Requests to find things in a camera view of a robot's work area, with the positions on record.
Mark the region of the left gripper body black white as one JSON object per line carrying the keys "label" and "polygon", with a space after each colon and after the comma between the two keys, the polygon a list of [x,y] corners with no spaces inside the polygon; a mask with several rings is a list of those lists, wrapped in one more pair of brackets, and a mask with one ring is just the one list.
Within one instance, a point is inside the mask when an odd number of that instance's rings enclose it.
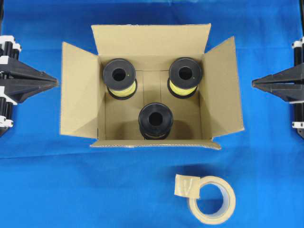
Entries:
{"label": "left gripper body black white", "polygon": [[[9,58],[19,59],[21,45],[16,43],[13,36],[0,37],[0,65],[7,65]],[[0,136],[13,127],[12,112],[15,101],[5,95],[5,85],[0,85]]]}

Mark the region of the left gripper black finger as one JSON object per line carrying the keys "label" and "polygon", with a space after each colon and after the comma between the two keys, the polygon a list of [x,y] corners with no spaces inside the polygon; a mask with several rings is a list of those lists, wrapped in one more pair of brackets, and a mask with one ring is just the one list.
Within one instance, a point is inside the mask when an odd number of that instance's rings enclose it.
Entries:
{"label": "left gripper black finger", "polygon": [[58,86],[58,81],[1,79],[4,94],[17,103],[23,103],[27,98]]}
{"label": "left gripper black finger", "polygon": [[56,78],[47,73],[38,71],[9,56],[0,57],[0,71],[21,78],[57,82]]}

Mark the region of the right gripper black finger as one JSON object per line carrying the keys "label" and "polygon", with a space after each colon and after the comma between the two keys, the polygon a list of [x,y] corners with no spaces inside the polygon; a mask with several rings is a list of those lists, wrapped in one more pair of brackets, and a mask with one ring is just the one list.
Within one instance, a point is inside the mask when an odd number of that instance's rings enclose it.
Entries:
{"label": "right gripper black finger", "polygon": [[302,84],[252,84],[254,88],[280,97],[285,102],[300,103],[304,101]]}
{"label": "right gripper black finger", "polygon": [[304,82],[304,64],[298,64],[281,72],[267,75],[265,77],[255,79],[252,84],[274,84],[274,83],[295,83],[302,84]]}

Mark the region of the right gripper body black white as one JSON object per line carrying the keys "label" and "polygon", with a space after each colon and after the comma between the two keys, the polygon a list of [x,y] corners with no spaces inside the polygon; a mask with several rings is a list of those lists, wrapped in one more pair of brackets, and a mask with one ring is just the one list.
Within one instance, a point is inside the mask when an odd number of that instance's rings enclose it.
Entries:
{"label": "right gripper body black white", "polygon": [[304,138],[304,38],[292,44],[294,51],[294,69],[297,70],[297,79],[294,81],[292,98],[294,104],[294,120],[292,127],[299,136]]}

